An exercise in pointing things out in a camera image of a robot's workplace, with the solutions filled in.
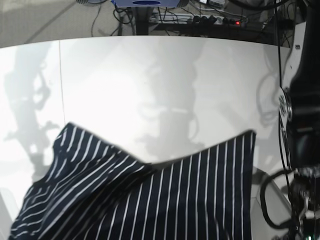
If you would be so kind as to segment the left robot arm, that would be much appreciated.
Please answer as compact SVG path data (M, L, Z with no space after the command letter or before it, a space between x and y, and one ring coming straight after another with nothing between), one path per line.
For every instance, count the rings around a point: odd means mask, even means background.
M266 177L260 205L266 223L288 232L283 240L320 238L320 2L307 0L300 63L279 97L278 136L283 169ZM268 214L266 188L277 177L294 174L287 183L291 217L274 223Z

